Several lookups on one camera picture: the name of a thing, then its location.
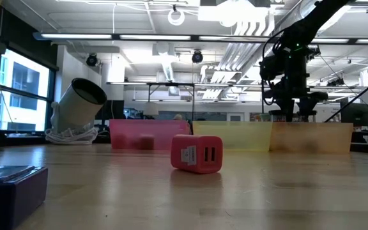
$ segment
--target glass window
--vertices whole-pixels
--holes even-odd
[[[7,91],[3,91],[3,94],[0,92],[0,129],[44,131],[46,105],[47,102],[44,100]]]
[[[1,85],[47,97],[48,83],[48,68],[11,50],[6,50],[5,54],[2,55],[0,69]]]

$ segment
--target pink plastic bin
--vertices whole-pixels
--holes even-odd
[[[190,134],[186,121],[111,119],[110,136],[115,150],[170,150],[177,134]]]
[[[216,173],[222,167],[219,137],[177,135],[172,139],[171,165],[193,173]]]

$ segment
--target computer monitor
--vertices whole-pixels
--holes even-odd
[[[368,105],[352,103],[341,112],[342,123],[352,123],[355,127],[368,127]]]

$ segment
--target ceiling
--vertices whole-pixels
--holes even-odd
[[[299,0],[284,0],[285,7],[276,11],[275,21],[299,2]],[[125,6],[108,4],[69,3],[55,0],[5,0],[4,7],[16,16],[25,20],[39,31],[59,33],[112,33],[114,16],[115,33],[157,33],[157,34],[181,34],[181,35],[229,35],[233,34],[235,27],[224,27],[218,22],[199,21],[197,16],[186,13],[185,21],[180,26],[174,26],[167,20],[168,11],[151,11],[150,22],[145,7],[133,5],[136,10]],[[188,1],[186,9],[197,10],[199,0]],[[169,6],[149,6],[150,10],[168,10]],[[368,14],[366,8],[352,9],[342,18],[327,29],[323,37],[368,37]],[[126,76],[149,76],[162,71],[160,63],[149,63],[153,42],[83,42],[83,46],[118,46],[131,62],[126,69]],[[192,52],[201,49],[204,62],[219,62],[226,53],[226,43],[186,43],[174,44],[176,52],[181,54],[180,60],[172,64],[175,72],[197,72],[202,65],[193,65]],[[322,45],[322,56],[328,62],[333,71],[345,73],[347,81],[358,79],[358,71],[368,64],[368,46],[336,46]],[[356,58],[348,64],[349,58]],[[308,83],[333,73],[330,67],[325,65],[322,59],[315,59],[308,65],[310,78]]]

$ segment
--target security camera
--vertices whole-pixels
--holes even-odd
[[[97,58],[97,54],[89,54],[89,57],[86,60],[86,64],[92,67],[100,65],[100,60]]]
[[[192,62],[195,64],[203,62],[203,54],[200,50],[194,51],[194,54],[192,55]]]

